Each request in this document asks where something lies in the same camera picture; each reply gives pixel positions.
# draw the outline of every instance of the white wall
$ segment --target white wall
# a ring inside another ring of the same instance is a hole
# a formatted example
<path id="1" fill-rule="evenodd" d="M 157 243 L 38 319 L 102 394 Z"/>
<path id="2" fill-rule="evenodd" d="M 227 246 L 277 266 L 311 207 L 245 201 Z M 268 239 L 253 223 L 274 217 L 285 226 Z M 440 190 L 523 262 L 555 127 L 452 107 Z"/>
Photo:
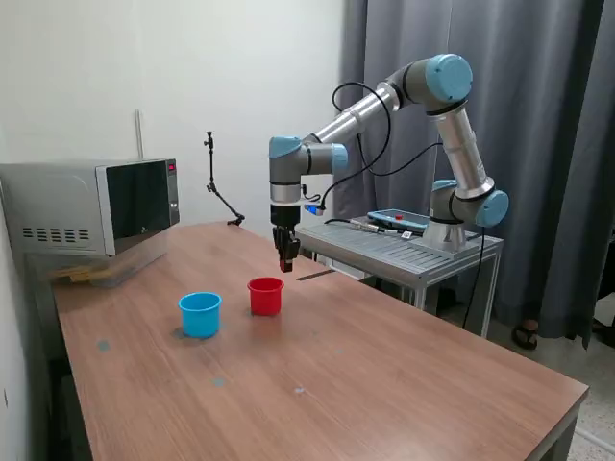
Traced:
<path id="1" fill-rule="evenodd" d="M 232 217 L 205 189 L 203 140 L 214 131 L 216 184 L 246 228 L 271 234 L 268 141 L 334 116 L 342 9 L 342 0 L 138 2 L 146 156 L 178 159 L 184 223 Z M 331 177 L 306 183 L 323 192 Z"/>
<path id="2" fill-rule="evenodd" d="M 133 2 L 0 5 L 0 123 L 9 159 L 134 156 L 141 82 Z"/>
<path id="3" fill-rule="evenodd" d="M 6 161 L 0 126 L 0 160 Z M 45 382 L 36 315 L 24 303 L 0 220 L 0 459 L 43 459 Z"/>

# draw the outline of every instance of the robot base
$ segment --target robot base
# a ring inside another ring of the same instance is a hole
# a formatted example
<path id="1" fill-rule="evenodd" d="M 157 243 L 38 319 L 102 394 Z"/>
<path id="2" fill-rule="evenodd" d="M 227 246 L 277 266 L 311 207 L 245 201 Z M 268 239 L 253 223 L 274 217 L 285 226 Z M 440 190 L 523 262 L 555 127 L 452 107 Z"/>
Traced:
<path id="1" fill-rule="evenodd" d="M 444 224 L 430 221 L 421 238 L 408 242 L 408 246 L 434 255 L 456 260 L 480 248 L 480 242 L 467 241 L 462 224 Z"/>

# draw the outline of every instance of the microwave door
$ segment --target microwave door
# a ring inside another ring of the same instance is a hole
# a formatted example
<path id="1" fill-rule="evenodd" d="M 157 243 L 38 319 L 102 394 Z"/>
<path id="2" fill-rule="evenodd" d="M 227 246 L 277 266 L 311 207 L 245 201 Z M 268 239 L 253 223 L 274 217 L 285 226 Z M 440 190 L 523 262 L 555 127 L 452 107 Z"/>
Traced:
<path id="1" fill-rule="evenodd" d="M 171 226 L 164 161 L 107 168 L 117 254 Z"/>

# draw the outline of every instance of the floor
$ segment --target floor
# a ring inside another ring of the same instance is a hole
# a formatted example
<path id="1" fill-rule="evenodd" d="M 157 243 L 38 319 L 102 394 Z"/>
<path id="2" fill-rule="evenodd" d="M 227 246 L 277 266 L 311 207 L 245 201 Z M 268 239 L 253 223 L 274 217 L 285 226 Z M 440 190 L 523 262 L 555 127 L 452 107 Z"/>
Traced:
<path id="1" fill-rule="evenodd" d="M 610 325 L 615 315 L 615 295 L 600 300 L 596 318 Z M 577 425 L 608 444 L 615 445 L 615 349 L 591 341 L 586 351 L 580 339 L 539 339 L 538 349 L 525 352 L 510 340 L 510 329 L 492 322 L 488 338 L 531 360 L 558 370 L 590 386 Z M 615 461 L 615 455 L 575 434 L 569 461 Z"/>

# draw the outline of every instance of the light blue joint cap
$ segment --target light blue joint cap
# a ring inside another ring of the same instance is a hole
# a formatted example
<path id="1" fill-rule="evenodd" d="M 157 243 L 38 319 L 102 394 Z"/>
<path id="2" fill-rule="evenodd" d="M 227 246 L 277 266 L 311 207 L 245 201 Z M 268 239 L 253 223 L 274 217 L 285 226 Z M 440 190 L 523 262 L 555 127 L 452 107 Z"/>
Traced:
<path id="1" fill-rule="evenodd" d="M 343 144 L 332 144 L 332 170 L 334 173 L 343 171 L 348 166 L 348 151 Z"/>
<path id="2" fill-rule="evenodd" d="M 269 158 L 292 154 L 301 147 L 301 139 L 296 136 L 274 136 L 269 139 Z"/>
<path id="3" fill-rule="evenodd" d="M 433 182 L 433 186 L 431 187 L 431 191 L 446 189 L 448 187 L 456 187 L 457 181 L 455 180 L 438 180 Z"/>
<path id="4" fill-rule="evenodd" d="M 472 89 L 472 68 L 460 55 L 437 55 L 425 66 L 431 94 L 443 103 L 456 103 Z"/>
<path id="5" fill-rule="evenodd" d="M 500 224 L 507 212 L 508 194 L 502 190 L 496 190 L 480 206 L 475 222 L 482 228 L 492 228 Z"/>

